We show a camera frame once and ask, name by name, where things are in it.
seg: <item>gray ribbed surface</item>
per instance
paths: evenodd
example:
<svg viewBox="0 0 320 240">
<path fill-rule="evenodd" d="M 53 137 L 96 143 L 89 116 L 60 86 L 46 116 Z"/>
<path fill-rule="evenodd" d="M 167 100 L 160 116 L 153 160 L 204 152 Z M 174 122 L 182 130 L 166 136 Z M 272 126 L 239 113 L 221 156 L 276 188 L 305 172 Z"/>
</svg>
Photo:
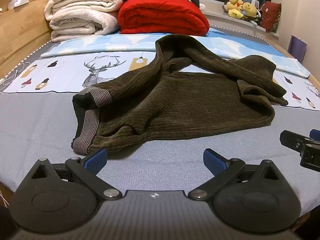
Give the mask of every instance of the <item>gray ribbed surface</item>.
<svg viewBox="0 0 320 240">
<path fill-rule="evenodd" d="M 40 236 L 20 231 L 12 240 L 297 240 L 286 231 L 271 236 L 249 235 L 222 224 L 205 202 L 182 191 L 128 191 L 103 203 L 91 221 L 74 231 Z"/>
</svg>

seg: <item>red folded quilt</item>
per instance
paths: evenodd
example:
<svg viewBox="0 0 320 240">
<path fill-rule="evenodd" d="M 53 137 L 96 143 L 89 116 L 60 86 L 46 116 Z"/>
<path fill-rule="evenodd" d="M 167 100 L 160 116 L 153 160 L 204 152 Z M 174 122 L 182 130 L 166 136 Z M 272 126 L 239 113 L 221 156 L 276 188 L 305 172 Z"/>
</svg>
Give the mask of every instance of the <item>red folded quilt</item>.
<svg viewBox="0 0 320 240">
<path fill-rule="evenodd" d="M 177 33 L 205 36 L 209 23 L 189 0 L 128 0 L 119 10 L 121 34 Z"/>
</svg>

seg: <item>blue and white blanket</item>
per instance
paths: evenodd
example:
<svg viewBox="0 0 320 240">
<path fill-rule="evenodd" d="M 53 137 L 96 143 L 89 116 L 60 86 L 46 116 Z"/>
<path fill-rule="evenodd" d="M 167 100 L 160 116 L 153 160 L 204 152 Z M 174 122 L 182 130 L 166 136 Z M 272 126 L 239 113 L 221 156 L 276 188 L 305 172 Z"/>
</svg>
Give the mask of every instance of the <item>blue and white blanket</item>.
<svg viewBox="0 0 320 240">
<path fill-rule="evenodd" d="M 259 55 L 275 63 L 278 70 L 305 78 L 310 75 L 310 72 L 298 60 L 285 57 L 271 45 L 264 45 L 212 30 L 207 34 L 207 37 L 193 37 L 220 57 L 240 59 L 249 55 Z M 156 40 L 165 35 L 168 35 L 168 33 L 109 34 L 78 38 L 61 42 L 49 52 L 42 54 L 41 57 L 102 51 L 156 51 Z"/>
</svg>

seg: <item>silver bolt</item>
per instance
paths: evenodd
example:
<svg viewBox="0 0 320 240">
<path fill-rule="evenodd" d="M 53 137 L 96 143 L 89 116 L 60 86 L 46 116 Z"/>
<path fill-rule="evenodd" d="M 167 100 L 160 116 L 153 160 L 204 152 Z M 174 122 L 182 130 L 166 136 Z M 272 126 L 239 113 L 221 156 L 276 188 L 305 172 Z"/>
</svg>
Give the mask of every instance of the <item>silver bolt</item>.
<svg viewBox="0 0 320 240">
<path fill-rule="evenodd" d="M 205 192 L 202 189 L 195 189 L 195 190 L 191 191 L 191 196 L 193 196 L 195 198 L 204 198 L 207 196 L 207 192 Z"/>
<path fill-rule="evenodd" d="M 116 197 L 119 195 L 119 191 L 117 189 L 106 189 L 103 194 L 106 196 L 106 197 Z"/>
</svg>

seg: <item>gray bed sheet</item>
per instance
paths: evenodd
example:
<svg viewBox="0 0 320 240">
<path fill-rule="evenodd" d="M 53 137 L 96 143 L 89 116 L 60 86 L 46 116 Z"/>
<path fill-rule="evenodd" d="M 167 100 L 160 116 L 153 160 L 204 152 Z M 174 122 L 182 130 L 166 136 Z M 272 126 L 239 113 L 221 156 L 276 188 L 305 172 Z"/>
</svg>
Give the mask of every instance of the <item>gray bed sheet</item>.
<svg viewBox="0 0 320 240">
<path fill-rule="evenodd" d="M 77 120 L 72 93 L 0 94 L 0 181 L 15 191 L 41 157 L 63 163 L 75 156 L 70 143 Z M 109 155 L 98 177 L 121 190 L 184 190 L 213 177 L 203 164 L 212 148 L 248 164 L 271 159 L 300 199 L 304 214 L 320 204 L 320 173 L 302 168 L 300 156 L 279 141 L 283 130 L 308 136 L 320 128 L 320 112 L 274 106 L 268 127 L 190 139 L 151 141 Z"/>
</svg>

